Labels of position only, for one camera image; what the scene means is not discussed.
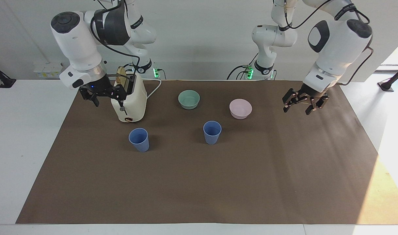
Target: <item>green led light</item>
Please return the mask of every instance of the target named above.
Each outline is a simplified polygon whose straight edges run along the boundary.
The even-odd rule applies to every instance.
[[[251,80],[253,74],[254,74],[254,70],[253,70],[253,69],[250,69],[250,71],[248,72],[247,78]]]
[[[155,68],[153,68],[153,70],[154,70],[154,76],[155,76],[155,78],[159,77],[159,76],[160,76],[160,73],[159,73]]]

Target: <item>bowl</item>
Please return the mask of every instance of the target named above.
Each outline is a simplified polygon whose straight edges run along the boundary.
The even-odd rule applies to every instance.
[[[229,110],[234,118],[246,119],[252,112],[252,106],[246,100],[236,99],[229,104]]]
[[[178,95],[178,102],[183,109],[192,110],[197,107],[200,95],[193,90],[186,90]]]

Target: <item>white wall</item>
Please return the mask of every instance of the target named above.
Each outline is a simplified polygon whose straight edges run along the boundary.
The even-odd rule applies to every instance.
[[[67,63],[51,34],[49,23],[52,17],[67,10],[100,9],[92,0],[0,0],[0,5],[4,1],[51,62]],[[354,2],[370,17],[375,32],[372,44],[375,54],[354,79],[365,81],[398,46],[398,0],[386,4],[382,0]],[[257,47],[251,40],[254,26],[273,24],[271,0],[138,0],[138,5],[145,21],[158,33],[157,41],[147,46],[151,58],[166,70],[169,79],[225,79],[232,68],[248,64],[256,54]],[[313,10],[299,1],[295,24],[302,22]],[[278,79],[302,80],[307,74],[317,54],[309,48],[306,38],[322,19],[332,18],[318,12],[298,29],[298,42],[293,48],[277,49],[275,68],[279,72]],[[32,43],[23,40],[23,31],[16,28],[0,11],[0,69],[13,77],[29,79],[33,77],[32,64],[43,61],[43,57]],[[109,71],[127,62],[124,56],[105,48],[99,47],[99,51],[109,62]],[[362,55],[356,64],[366,55]],[[351,74],[355,67],[351,66],[348,73]]]

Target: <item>pink bowl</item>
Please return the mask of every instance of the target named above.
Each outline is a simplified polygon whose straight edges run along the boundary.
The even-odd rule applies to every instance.
[[[250,115],[252,111],[251,104],[243,99],[233,100],[229,104],[229,110],[231,111],[231,115],[236,119],[245,119]]]

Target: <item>white cable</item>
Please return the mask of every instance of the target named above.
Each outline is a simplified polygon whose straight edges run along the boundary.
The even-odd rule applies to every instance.
[[[148,79],[148,78],[143,78],[142,80],[150,80],[150,81],[159,81],[159,82],[160,82],[160,83],[158,84],[158,86],[147,96],[147,99],[148,99],[152,94],[154,94],[154,92],[155,92],[156,90],[158,90],[158,88],[160,88],[161,83],[163,83],[160,79]]]

